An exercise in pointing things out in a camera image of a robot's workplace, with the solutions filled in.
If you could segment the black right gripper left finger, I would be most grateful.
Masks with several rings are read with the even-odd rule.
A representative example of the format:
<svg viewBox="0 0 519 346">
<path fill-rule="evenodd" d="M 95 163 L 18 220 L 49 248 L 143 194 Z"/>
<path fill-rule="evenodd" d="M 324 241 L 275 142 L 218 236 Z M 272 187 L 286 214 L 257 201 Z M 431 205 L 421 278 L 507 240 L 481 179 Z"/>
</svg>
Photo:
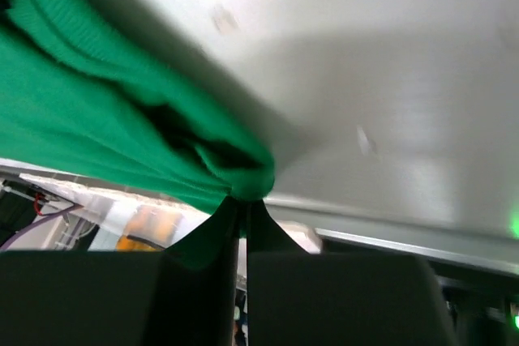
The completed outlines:
<svg viewBox="0 0 519 346">
<path fill-rule="evenodd" d="M 18 251 L 1 256 L 4 345 L 229 345 L 238 211 L 159 251 Z"/>
</svg>

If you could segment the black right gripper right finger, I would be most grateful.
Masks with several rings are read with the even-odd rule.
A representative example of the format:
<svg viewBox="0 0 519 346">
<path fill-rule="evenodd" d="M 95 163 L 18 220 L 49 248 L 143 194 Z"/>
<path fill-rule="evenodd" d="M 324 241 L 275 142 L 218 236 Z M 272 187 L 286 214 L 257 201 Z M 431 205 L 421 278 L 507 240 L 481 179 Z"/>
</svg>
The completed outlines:
<svg viewBox="0 0 519 346">
<path fill-rule="evenodd" d="M 411 254 L 310 254 L 247 205 L 251 345 L 454 345 L 432 269 Z"/>
</svg>

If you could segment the green t shirt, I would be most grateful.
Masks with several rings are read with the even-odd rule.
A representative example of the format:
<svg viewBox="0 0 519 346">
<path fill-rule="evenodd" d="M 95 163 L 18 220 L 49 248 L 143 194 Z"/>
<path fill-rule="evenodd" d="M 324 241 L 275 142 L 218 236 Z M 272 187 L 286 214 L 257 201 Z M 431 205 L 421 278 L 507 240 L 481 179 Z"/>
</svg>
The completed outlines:
<svg viewBox="0 0 519 346">
<path fill-rule="evenodd" d="M 208 213 L 169 249 L 191 268 L 213 261 L 275 177 L 245 126 L 87 0 L 1 0 L 1 154 Z"/>
</svg>

